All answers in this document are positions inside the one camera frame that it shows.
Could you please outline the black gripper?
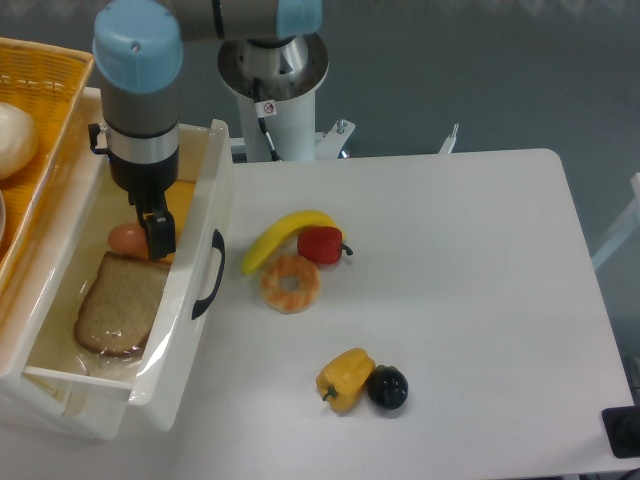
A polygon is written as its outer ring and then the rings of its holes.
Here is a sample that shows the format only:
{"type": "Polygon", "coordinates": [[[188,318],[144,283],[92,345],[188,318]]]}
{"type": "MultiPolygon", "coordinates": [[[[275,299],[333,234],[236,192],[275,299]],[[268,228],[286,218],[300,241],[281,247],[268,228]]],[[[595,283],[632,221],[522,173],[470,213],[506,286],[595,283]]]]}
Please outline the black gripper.
{"type": "Polygon", "coordinates": [[[178,176],[179,155],[172,154],[155,163],[138,164],[109,155],[113,181],[128,194],[136,209],[151,260],[160,260],[176,250],[176,229],[165,192],[178,176]]]}

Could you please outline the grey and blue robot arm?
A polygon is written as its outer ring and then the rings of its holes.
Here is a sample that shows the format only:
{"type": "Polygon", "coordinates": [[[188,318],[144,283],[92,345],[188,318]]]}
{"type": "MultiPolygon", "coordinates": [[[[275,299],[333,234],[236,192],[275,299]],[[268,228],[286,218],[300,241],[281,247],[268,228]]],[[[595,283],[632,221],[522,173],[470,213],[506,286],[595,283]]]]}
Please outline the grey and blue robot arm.
{"type": "Polygon", "coordinates": [[[249,105],[249,160],[311,160],[315,118],[296,117],[288,103],[312,97],[326,76],[322,18],[319,1],[113,1],[97,14],[93,55],[104,121],[90,126],[90,147],[107,156],[152,259],[176,249],[165,194],[178,174],[184,44],[221,41],[219,72],[249,105]]]}

